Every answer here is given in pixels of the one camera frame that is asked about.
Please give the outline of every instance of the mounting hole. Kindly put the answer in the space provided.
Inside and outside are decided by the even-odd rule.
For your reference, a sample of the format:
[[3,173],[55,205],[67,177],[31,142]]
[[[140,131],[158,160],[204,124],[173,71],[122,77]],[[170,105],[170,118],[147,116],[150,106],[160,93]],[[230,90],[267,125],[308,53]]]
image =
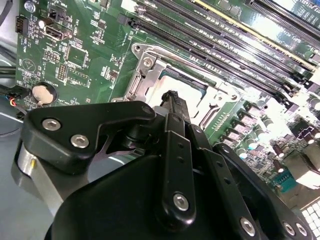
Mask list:
[[141,48],[138,45],[134,46],[133,49],[136,53],[139,53],[141,51]]
[[185,160],[184,160],[181,156],[178,156],[178,161],[179,161],[179,163],[181,163],[181,164],[184,164],[184,163],[185,163]]
[[147,114],[151,114],[152,113],[151,109],[148,106],[143,106],[142,110]]
[[225,181],[226,184],[228,185],[231,184],[231,181],[228,178],[225,177],[223,180]]
[[177,122],[180,122],[180,121],[181,121],[180,117],[177,117],[177,116],[175,116],[175,115],[173,115],[172,118],[173,118],[174,120],[176,120]]
[[216,161],[216,164],[217,164],[220,168],[222,168],[222,167],[223,167],[222,163],[221,163],[221,162],[219,162],[219,161]]

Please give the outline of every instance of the chip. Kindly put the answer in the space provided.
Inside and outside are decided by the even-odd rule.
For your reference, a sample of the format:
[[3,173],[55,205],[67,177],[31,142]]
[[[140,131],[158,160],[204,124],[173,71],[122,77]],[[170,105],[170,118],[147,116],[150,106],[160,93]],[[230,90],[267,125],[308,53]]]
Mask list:
[[232,14],[232,15],[235,15],[235,16],[239,16],[240,15],[240,9],[235,7],[235,6],[231,6],[231,8],[229,9],[229,12]]
[[225,1],[225,0],[221,0],[219,3],[218,3],[218,6],[224,10],[229,10],[230,8],[230,3]]

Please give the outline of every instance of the capacitor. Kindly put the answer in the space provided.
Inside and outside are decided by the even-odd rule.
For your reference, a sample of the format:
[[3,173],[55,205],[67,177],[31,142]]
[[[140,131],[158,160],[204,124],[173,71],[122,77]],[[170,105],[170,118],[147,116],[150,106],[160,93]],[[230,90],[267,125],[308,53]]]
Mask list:
[[273,131],[276,127],[275,123],[270,118],[265,119],[263,123],[269,131]]
[[285,154],[285,153],[289,152],[290,147],[288,145],[284,145],[281,149],[282,149],[282,152]]
[[264,140],[267,137],[266,132],[262,128],[257,128],[254,133],[258,137],[259,140]]
[[246,159],[248,157],[247,151],[244,148],[238,148],[236,154],[238,154],[241,159]]
[[248,145],[248,149],[255,150],[258,147],[258,143],[253,138],[248,138],[245,143]]
[[311,131],[311,134],[312,136],[315,138],[315,139],[319,139],[320,138],[320,131],[316,128],[314,128],[312,131]]
[[283,156],[285,155],[284,152],[282,151],[282,149],[279,147],[278,144],[275,144],[272,146],[275,154],[279,157],[279,158],[283,158]]
[[56,89],[47,82],[39,82],[32,88],[32,95],[39,105],[53,103],[58,98]]
[[284,167],[282,166],[282,164],[277,159],[273,160],[273,165],[279,174],[285,170]]
[[54,23],[55,21],[50,17],[46,17],[38,21],[39,28],[41,29],[43,29],[45,26],[48,26]]
[[311,134],[305,135],[303,139],[306,141],[307,144],[313,144],[315,142]]
[[319,98],[312,98],[309,101],[310,105],[314,108],[314,110],[319,111],[320,110],[320,99]]

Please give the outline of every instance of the screw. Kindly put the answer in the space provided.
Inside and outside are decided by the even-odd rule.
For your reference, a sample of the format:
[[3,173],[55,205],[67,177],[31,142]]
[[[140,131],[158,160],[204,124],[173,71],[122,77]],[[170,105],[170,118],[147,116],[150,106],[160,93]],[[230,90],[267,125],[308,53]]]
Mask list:
[[202,133],[202,130],[201,130],[201,128],[200,128],[200,127],[195,126],[195,127],[194,127],[194,129],[195,129],[198,133]]
[[300,223],[296,223],[295,225],[296,225],[296,227],[299,229],[299,232],[300,232],[303,236],[306,237],[306,236],[308,235],[306,229],[305,229]]
[[251,237],[253,237],[254,235],[256,235],[256,230],[254,228],[254,226],[252,225],[252,223],[246,219],[245,217],[242,217],[240,219],[240,224],[241,227],[243,228],[243,230]]
[[85,149],[89,145],[89,140],[86,136],[76,134],[71,137],[71,144],[79,149]]
[[189,208],[189,202],[185,196],[180,193],[176,193],[173,196],[173,203],[180,211],[187,211]]
[[24,8],[27,10],[29,13],[34,13],[36,11],[36,5],[32,1],[26,1],[24,3]]
[[150,57],[145,57],[143,59],[143,65],[147,68],[151,68],[151,66],[153,65],[153,61]]
[[142,110],[147,114],[151,114],[152,113],[151,109],[148,106],[143,106]]
[[291,226],[289,223],[287,223],[287,222],[284,221],[284,222],[283,222],[283,226],[284,226],[285,230],[286,230],[291,236],[296,235],[295,230],[292,228],[292,226]]
[[58,122],[58,120],[55,120],[52,118],[45,119],[42,122],[42,126],[44,127],[44,129],[46,129],[48,131],[57,131],[58,129],[61,128],[60,122]]

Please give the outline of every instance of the green circuit board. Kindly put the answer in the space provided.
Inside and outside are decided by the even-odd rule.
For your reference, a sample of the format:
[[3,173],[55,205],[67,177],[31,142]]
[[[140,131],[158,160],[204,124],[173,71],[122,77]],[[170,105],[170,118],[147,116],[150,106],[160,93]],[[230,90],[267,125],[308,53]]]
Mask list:
[[[247,101],[262,107],[268,100],[269,97],[266,95],[260,96],[262,100],[258,95],[252,96],[252,86],[234,75],[229,75],[229,71],[209,68],[205,64],[206,59],[196,59],[195,55],[190,53],[192,51],[180,48],[177,44],[171,44],[169,40],[152,32],[120,24],[119,15],[140,21],[148,19],[147,24],[152,26],[152,30],[161,30],[179,39],[182,45],[190,44],[195,48],[193,52],[210,52],[210,57],[214,61],[230,66],[230,72],[234,70],[245,74],[272,91],[278,90],[279,87],[274,82],[268,81],[266,77],[268,74],[279,82],[292,82],[290,71],[298,72],[303,76],[312,73],[311,69],[303,66],[299,61],[288,57],[277,48],[225,19],[215,16],[190,0],[34,0],[33,2],[36,10],[30,13],[24,8],[24,1],[20,1],[20,17],[27,19],[28,28],[27,32],[18,35],[16,79],[20,86],[28,89],[32,89],[40,82],[46,82],[55,88],[57,99],[51,104],[39,106],[33,96],[28,96],[20,103],[29,110],[38,107],[107,103],[113,98],[123,97],[138,63],[137,57],[131,50],[134,43],[162,46],[186,60],[206,67],[218,78],[241,88],[241,98],[237,102],[226,103],[205,129],[211,144],[221,141],[226,130],[232,126],[232,121],[237,118],[237,112],[244,108]],[[317,65],[318,62],[312,57],[319,54],[320,45],[304,39],[257,12],[248,5],[247,0],[206,0],[205,2],[268,38],[274,45],[287,49],[313,66]],[[293,3],[290,6],[287,1],[275,0],[274,2],[295,14],[299,11],[301,13],[301,8],[305,9],[301,16],[309,16],[308,19],[307,17],[304,19],[318,28],[320,11],[314,7],[308,8],[307,1],[292,0]],[[139,13],[137,8],[130,7],[132,5],[149,8],[150,15]],[[174,5],[189,11],[194,18],[177,14],[168,7],[173,8]],[[39,21],[48,17],[52,7],[59,7],[65,13],[65,16],[55,24],[71,32],[66,39],[57,40],[49,37],[39,27]],[[177,27],[172,28],[165,21],[160,21],[156,15],[152,14],[153,10],[164,16],[162,20],[174,22]],[[212,33],[203,31],[201,24],[195,23],[194,19],[200,19],[204,26],[212,26],[215,31],[212,30]],[[183,29],[186,30],[185,32],[190,31],[198,35],[199,39],[210,38],[213,51],[194,41],[192,35],[180,31]],[[259,56],[255,57],[257,56],[255,51],[264,54],[265,60],[261,60]],[[237,59],[236,62],[243,62],[246,56],[255,64],[253,69],[257,70],[243,69],[232,61],[233,58],[239,58],[240,60]],[[210,79],[201,80],[213,85]],[[291,118],[283,117],[283,120],[294,122],[294,118],[295,115]],[[274,140],[282,141],[282,137],[276,136]],[[238,142],[234,147],[242,146],[243,142]],[[261,145],[265,146],[265,150],[249,151],[246,162],[262,179],[271,182],[276,175],[271,163],[274,156],[269,156],[270,147],[267,144],[261,143]],[[305,143],[297,141],[290,146],[290,150],[302,149],[304,146]]]

